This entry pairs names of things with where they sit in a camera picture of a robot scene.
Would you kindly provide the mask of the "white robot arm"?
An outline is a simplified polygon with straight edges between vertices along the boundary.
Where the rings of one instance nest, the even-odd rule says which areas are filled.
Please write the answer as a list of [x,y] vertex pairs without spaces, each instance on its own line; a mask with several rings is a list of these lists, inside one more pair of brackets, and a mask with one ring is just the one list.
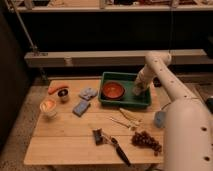
[[211,114],[202,101],[169,69],[168,52],[148,51],[133,92],[139,95],[157,77],[171,103],[164,128],[164,171],[213,171]]

